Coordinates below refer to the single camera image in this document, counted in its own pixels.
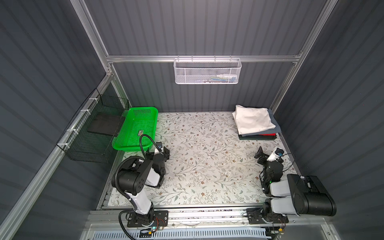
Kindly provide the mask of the white printed t-shirt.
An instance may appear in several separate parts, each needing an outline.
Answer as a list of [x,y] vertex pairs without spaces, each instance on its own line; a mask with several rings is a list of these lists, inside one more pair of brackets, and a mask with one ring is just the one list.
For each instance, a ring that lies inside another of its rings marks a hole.
[[240,135],[260,133],[276,128],[267,108],[246,108],[236,105],[233,117]]

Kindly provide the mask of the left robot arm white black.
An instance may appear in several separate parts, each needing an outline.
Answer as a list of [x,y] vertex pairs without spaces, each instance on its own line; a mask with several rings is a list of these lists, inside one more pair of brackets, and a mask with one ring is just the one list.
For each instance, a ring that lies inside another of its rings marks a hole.
[[133,205],[139,216],[152,217],[153,203],[147,197],[144,186],[159,188],[165,175],[165,163],[170,158],[170,150],[146,152],[146,159],[131,156],[123,160],[111,180],[112,186]]

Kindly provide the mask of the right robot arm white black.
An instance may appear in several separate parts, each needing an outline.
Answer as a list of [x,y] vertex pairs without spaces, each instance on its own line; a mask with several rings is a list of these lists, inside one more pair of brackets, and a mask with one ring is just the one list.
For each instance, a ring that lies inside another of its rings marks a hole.
[[337,206],[320,179],[316,176],[288,174],[282,157],[287,154],[280,148],[267,155],[262,147],[255,154],[263,166],[259,175],[263,193],[268,197],[260,210],[260,217],[267,224],[288,223],[289,215],[314,215],[333,217]]

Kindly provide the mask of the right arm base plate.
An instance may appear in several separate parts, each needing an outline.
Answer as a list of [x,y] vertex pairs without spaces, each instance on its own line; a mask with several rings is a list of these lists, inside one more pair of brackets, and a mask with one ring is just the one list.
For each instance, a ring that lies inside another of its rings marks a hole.
[[272,211],[268,205],[262,207],[248,208],[243,215],[249,221],[249,224],[287,224],[288,216],[277,214]]

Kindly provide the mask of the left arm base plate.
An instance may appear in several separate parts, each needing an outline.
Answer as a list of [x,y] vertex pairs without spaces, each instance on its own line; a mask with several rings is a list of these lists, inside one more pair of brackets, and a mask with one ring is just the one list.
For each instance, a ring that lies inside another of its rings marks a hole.
[[169,220],[168,211],[150,210],[148,214],[141,215],[132,212],[128,216],[127,227],[143,228],[143,227],[167,227]]

